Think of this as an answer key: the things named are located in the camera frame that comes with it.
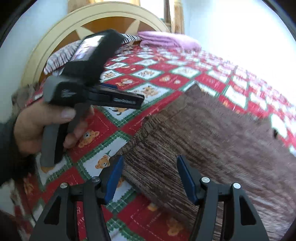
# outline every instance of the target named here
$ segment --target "brown cushion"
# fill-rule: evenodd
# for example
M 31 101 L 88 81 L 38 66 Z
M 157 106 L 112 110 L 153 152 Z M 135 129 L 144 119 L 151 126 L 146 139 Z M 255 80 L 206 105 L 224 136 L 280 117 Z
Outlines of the brown cushion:
M 198 207 L 187 199 L 178 175 L 180 154 L 217 183 L 240 183 L 270 240 L 281 239 L 295 218 L 296 160 L 274 139 L 269 120 L 238 115 L 198 86 L 147 117 L 117 154 L 124 156 L 125 178 L 188 228 L 193 227 Z M 221 222 L 222 205 L 214 240 L 219 240 Z

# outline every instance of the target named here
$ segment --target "cream headboard frame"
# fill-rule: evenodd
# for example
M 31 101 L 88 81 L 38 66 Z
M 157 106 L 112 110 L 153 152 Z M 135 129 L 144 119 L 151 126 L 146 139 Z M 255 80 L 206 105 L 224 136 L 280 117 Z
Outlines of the cream headboard frame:
M 166 25 L 146 9 L 123 2 L 100 2 L 79 8 L 69 13 L 54 25 L 33 50 L 21 80 L 21 86 L 39 81 L 47 59 L 58 44 L 71 32 L 75 31 L 80 38 L 92 32 L 81 26 L 91 21 L 106 17 L 128 17 L 135 19 L 126 33 L 135 34 L 137 26 L 143 22 L 155 31 L 168 32 Z

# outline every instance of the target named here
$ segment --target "hand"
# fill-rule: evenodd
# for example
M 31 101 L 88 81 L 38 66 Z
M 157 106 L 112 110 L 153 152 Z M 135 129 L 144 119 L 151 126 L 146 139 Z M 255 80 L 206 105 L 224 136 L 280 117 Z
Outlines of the hand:
M 85 118 L 93 114 L 93 111 L 91 108 Z M 75 114 L 76 111 L 73 108 L 48 105 L 42 101 L 24 109 L 17 117 L 14 127 L 15 141 L 20 153 L 27 156 L 40 152 L 44 126 L 67 123 L 75 117 Z M 76 126 L 73 133 L 66 136 L 65 148 L 74 147 L 79 138 L 85 133 L 88 124 L 83 119 Z

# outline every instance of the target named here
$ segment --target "bed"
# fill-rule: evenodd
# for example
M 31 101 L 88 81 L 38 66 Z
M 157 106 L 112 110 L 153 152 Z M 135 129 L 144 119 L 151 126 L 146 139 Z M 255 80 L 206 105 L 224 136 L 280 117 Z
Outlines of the bed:
M 53 52 L 108 28 L 126 34 L 168 31 L 160 19 L 139 6 L 104 2 L 80 8 L 53 26 L 39 42 L 28 61 L 22 85 L 41 83 L 46 78 L 43 69 Z M 25 193 L 20 192 L 20 209 L 31 225 L 34 221 L 30 211 L 37 219 L 60 183 L 75 185 L 98 175 L 104 163 L 139 130 L 147 115 L 159 112 L 195 84 L 239 114 L 270 116 L 272 127 L 284 145 L 296 152 L 295 130 L 291 125 L 296 120 L 295 107 L 255 74 L 229 61 L 205 51 L 184 53 L 179 49 L 135 44 L 108 61 L 105 67 L 104 83 L 142 93 L 145 103 L 140 110 L 95 107 L 84 139 L 54 169 L 42 168 L 37 158 L 36 175 L 24 180 Z M 188 240 L 190 235 L 182 223 L 137 193 L 124 179 L 103 211 L 112 240 L 181 241 Z M 80 239 L 85 240 L 82 205 L 78 205 L 77 214 Z M 283 227 L 282 233 L 289 225 Z M 29 223 L 23 224 L 27 233 L 31 230 L 28 226 Z

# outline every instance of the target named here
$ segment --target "red and white checkered blanket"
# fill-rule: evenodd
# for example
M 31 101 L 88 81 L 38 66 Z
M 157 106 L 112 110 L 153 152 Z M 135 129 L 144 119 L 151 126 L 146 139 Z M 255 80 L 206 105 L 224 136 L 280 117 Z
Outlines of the red and white checkered blanket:
M 105 67 L 102 82 L 144 94 L 143 106 L 140 110 L 96 106 L 95 115 L 88 120 L 88 131 L 54 169 L 43 170 L 37 158 L 36 175 L 25 180 L 29 206 L 36 218 L 61 182 L 74 185 L 99 175 L 109 157 L 139 130 L 145 116 L 157 113 L 194 84 L 239 114 L 268 117 L 283 144 L 296 153 L 295 106 L 264 80 L 229 61 L 205 51 L 184 53 L 136 45 Z M 123 179 L 103 211 L 112 240 L 181 241 L 190 235 L 190 230 L 137 194 Z M 80 239 L 84 240 L 82 205 L 78 205 L 78 224 Z

